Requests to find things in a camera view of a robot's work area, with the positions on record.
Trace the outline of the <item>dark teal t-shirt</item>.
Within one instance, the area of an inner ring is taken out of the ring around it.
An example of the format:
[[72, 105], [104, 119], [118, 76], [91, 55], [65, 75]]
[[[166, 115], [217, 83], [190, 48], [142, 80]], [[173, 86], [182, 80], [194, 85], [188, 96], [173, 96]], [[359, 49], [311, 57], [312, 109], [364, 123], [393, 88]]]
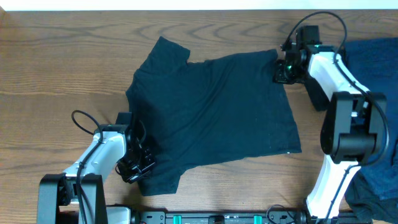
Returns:
[[174, 194], [181, 175], [198, 166], [301, 152], [286, 92], [272, 79], [276, 50], [189, 57], [160, 37], [126, 91], [156, 161], [138, 183], [142, 195]]

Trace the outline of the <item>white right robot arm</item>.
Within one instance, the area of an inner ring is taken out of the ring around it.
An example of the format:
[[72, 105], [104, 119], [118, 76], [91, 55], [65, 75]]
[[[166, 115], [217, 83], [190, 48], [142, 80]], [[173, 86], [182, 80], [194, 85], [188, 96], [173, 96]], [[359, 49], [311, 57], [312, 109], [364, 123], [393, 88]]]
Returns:
[[318, 26], [295, 26], [281, 46], [273, 81], [305, 85], [317, 110], [326, 112], [320, 131], [323, 164], [305, 209], [295, 223], [353, 223], [339, 215], [340, 202], [356, 173], [386, 150], [389, 132], [386, 97], [372, 93], [345, 67], [340, 49], [324, 45]]

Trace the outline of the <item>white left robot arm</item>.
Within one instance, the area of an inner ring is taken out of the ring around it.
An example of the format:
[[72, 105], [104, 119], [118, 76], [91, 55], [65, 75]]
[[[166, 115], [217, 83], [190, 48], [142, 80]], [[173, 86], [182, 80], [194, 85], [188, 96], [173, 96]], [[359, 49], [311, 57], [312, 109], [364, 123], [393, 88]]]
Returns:
[[120, 112], [115, 124], [96, 124], [92, 143], [60, 174], [46, 174], [39, 184], [37, 223], [140, 223], [127, 205], [107, 205], [104, 183], [112, 171], [132, 184], [155, 166], [144, 123]]

